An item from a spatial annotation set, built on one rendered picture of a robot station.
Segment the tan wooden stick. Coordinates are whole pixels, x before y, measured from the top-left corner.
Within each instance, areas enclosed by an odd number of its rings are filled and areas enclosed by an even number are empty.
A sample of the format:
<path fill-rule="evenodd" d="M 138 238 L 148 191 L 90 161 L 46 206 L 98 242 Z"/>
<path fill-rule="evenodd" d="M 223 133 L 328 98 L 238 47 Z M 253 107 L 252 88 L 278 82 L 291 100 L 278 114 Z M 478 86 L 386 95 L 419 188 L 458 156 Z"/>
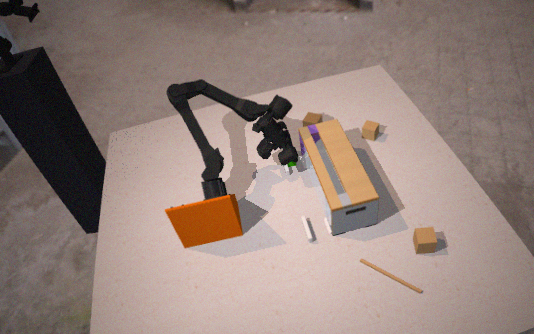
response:
<path fill-rule="evenodd" d="M 400 284 L 402 284 L 402 285 L 404 285 L 404 286 L 407 286 L 408 288 L 410 288 L 410 289 L 414 290 L 415 292 L 418 292 L 418 293 L 421 294 L 422 289 L 420 290 L 420 289 L 416 288 L 415 286 L 413 286 L 412 284 L 408 284 L 407 282 L 403 281 L 402 279 L 393 276 L 393 275 L 390 274 L 389 272 L 387 272 L 387 271 L 383 271 L 382 269 L 380 269 L 379 267 L 373 265 L 372 263 L 370 263 L 370 262 L 366 262 L 366 261 L 363 260 L 362 258 L 361 258 L 360 262 L 363 263 L 363 264 L 365 264 L 365 265 L 367 265 L 367 266 L 369 266 L 369 267 L 371 267 L 372 269 L 376 270 L 377 272 L 382 273 L 382 274 L 388 276 L 390 279 L 392 279 L 392 280 L 396 280 L 396 281 L 398 281 Z"/>

